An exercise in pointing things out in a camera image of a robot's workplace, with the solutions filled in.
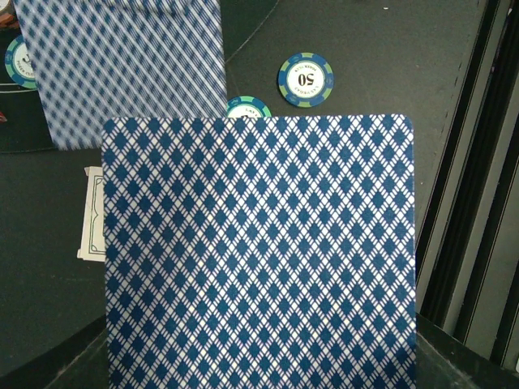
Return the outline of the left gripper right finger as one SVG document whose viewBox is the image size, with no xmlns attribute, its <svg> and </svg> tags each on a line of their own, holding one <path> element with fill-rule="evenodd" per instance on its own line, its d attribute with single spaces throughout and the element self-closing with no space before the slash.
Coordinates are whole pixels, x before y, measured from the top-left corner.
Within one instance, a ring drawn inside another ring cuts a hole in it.
<svg viewBox="0 0 519 389">
<path fill-rule="evenodd" d="M 418 388 L 517 388 L 518 374 L 468 349 L 418 314 Z"/>
</svg>

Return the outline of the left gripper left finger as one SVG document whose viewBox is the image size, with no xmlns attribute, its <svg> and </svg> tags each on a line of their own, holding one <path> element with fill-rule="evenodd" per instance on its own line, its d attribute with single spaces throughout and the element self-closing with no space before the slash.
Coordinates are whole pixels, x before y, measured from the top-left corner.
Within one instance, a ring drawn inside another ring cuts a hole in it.
<svg viewBox="0 0 519 389">
<path fill-rule="evenodd" d="M 1 388 L 44 388 L 72 367 L 105 330 L 105 316 L 48 352 L 1 377 Z"/>
</svg>

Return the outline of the blue patterned card deck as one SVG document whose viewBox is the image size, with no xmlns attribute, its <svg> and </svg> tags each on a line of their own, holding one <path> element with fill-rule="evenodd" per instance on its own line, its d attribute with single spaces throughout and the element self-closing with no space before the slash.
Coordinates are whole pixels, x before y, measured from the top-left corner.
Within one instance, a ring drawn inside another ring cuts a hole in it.
<svg viewBox="0 0 519 389">
<path fill-rule="evenodd" d="M 113 118 L 112 388 L 414 388 L 401 114 Z"/>
</svg>

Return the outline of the single blue patterned card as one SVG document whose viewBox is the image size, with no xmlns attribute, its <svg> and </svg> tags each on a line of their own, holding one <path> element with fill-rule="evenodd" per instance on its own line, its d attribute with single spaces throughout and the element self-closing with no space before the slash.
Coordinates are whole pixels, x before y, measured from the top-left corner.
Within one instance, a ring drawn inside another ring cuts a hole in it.
<svg viewBox="0 0 519 389">
<path fill-rule="evenodd" d="M 115 117 L 225 115 L 217 1 L 18 1 L 15 11 L 58 149 L 99 147 Z"/>
</svg>

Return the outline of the single green poker chip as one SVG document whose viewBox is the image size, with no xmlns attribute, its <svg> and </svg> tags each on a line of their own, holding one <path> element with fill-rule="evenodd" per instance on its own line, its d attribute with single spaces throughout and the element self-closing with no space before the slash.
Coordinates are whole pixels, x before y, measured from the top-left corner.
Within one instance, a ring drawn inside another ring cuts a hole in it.
<svg viewBox="0 0 519 389">
<path fill-rule="evenodd" d="M 227 102 L 228 118 L 266 118 L 271 117 L 268 106 L 253 96 L 236 96 Z"/>
</svg>

